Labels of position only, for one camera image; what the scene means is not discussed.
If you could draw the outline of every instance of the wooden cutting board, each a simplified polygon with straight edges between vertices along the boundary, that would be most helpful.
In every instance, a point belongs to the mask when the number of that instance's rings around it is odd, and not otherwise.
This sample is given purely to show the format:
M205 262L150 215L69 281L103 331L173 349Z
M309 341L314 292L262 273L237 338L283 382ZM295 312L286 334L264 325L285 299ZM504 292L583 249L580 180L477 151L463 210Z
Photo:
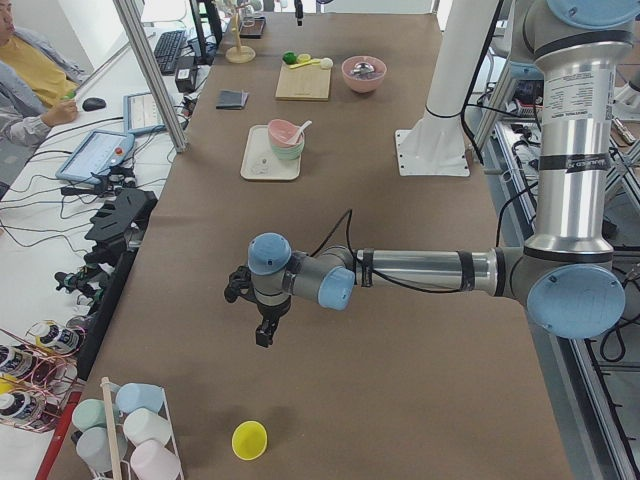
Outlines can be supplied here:
M326 102L329 100L330 85L331 69L323 70L320 65L306 65L292 70L283 64L276 99Z

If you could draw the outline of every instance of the white desk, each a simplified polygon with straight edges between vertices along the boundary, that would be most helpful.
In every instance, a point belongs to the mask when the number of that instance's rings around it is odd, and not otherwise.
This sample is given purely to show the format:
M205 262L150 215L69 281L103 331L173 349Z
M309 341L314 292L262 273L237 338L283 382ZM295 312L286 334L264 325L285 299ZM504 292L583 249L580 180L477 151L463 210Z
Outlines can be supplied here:
M159 30L150 31L156 33L150 38L153 46L159 38ZM208 67L200 68L199 83L206 78L208 70ZM182 94L177 92L173 76L163 78L170 94L175 97L175 105L178 105ZM107 107L93 112L81 111L75 122L55 128L52 134L100 119L122 116L123 95L146 91L149 89L135 56L131 49L127 49L110 65L90 78L78 91L78 105L87 97L100 97L105 99ZM121 132L123 123L122 120L99 123L56 136L45 141L38 152L72 151L89 131L96 128ZM147 135L138 137L134 148L140 147L148 139ZM169 136L164 132L155 134L153 140L135 155L134 171L138 186L144 190L151 190L160 197L174 156L175 150ZM13 191L8 192L0 202L0 220L5 225L26 229L66 230L77 227L64 235L74 249L90 251L93 242L85 240L84 235L91 228L89 219L105 199L85 196L86 202L93 201L84 204L78 201L78 197L68 197L65 199L63 210L65 218L61 218L63 197L59 188L67 182L37 176L43 175L53 179L56 170L66 158L67 155L61 153L43 153L34 157L12 185ZM44 191L47 192L27 198ZM43 238L57 235L56 232L17 230L11 230L11 233L23 244L33 244ZM16 335L24 335L36 322L50 319L64 324L74 315L85 314L88 311L87 306L78 305L77 292L66 294L55 290L55 272L75 272L84 264L82 257L85 252L72 251L69 243L64 238L55 238L24 248L0 229L0 299L3 310L0 326ZM1 336L0 344L13 343L12 339ZM11 480L33 480L51 437L51 432L35 434L0 425L0 476Z

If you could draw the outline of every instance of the computer mouse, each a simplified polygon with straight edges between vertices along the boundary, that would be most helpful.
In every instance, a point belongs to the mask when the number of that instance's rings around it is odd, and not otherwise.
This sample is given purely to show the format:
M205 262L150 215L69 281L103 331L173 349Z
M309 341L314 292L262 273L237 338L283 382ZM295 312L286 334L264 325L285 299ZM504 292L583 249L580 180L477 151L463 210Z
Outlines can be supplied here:
M85 112L91 112L92 110L100 110L107 106L107 102L98 97L89 97L82 102L82 109Z

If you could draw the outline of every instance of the desk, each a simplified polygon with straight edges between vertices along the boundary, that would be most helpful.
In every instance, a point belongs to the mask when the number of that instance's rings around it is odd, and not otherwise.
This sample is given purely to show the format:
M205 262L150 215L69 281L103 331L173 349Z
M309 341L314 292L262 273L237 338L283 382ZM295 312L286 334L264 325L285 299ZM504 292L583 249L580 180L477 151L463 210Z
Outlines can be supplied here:
M85 397L99 397L105 375L164 386L191 479L570 478L516 303L358 288L335 312L296 298L262 349L255 306L225 302L228 274L256 234L276 231L312 251L347 208L358 248L484 251L495 235L478 165L469 178L397 172L393 132L422 116L440 43L435 16L310 14L302 29L290 16L267 22L261 40L246 41L253 62L216 59ZM275 100L290 49L333 58L329 102ZM389 69L370 95L340 78L342 60L362 53ZM215 110L222 88L250 92L247 108ZM314 122L301 175L246 182L249 128L274 117ZM254 462L230 448L247 419L269 432ZM51 478L86 476L66 441Z
M159 29L150 29L155 33L150 38L153 46L160 34ZM201 69L198 82L206 78L208 67ZM176 99L181 98L175 87L173 76L164 77L169 92ZM122 97L125 94L148 91L148 87L138 67L136 58L130 49L122 52L113 63L101 69L100 73L82 85L77 101L79 104L90 96L104 98L107 107L93 112L81 111L78 119L53 130L52 134L68 130L76 126L86 125L100 119L122 116ZM48 150L72 151L94 128L109 131L122 131L122 120L100 123L80 128L64 135L59 135L42 144L39 152ZM139 137L136 147L140 147L149 136ZM153 141L136 154L135 173L138 185L145 190L153 191L160 196L164 181L171 168L173 145L166 133L157 134ZM68 229L66 232L75 249L91 250L93 242L84 239L90 229L89 219L103 203L103 199L84 196L85 202L77 201L77 197L65 200L63 215L60 218L59 188L66 182L39 177L45 175L53 178L67 155L50 153L37 155L26 165L19 177L12 184L16 191L6 194L0 202L0 219L3 224L31 229ZM26 198L36 192L32 198ZM20 208L8 208L23 205ZM23 243L34 243L45 237L56 235L55 232L34 233L13 231ZM0 230L0 256L2 257L2 274L0 275L0 291L2 299L2 318L0 326L15 333L24 335L26 330L36 322L55 320L64 324L74 315L86 314L86 305L77 305L78 295L67 295L57 292L54 280L56 271L75 272L84 264L84 251L74 252L62 238L52 239L31 248L18 246L6 232ZM0 343L11 341L2 338ZM42 456L48 446L51 434L34 434L0 425L0 463L3 465L0 477L11 480L32 480L38 470Z

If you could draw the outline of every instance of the warning label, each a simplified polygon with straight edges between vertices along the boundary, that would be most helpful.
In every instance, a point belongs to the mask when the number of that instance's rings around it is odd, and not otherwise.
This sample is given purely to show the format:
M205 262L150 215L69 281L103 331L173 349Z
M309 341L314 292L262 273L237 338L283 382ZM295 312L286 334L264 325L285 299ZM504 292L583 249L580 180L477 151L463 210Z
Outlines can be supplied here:
M609 70L548 78L545 82L543 123L611 120L614 81L615 74Z

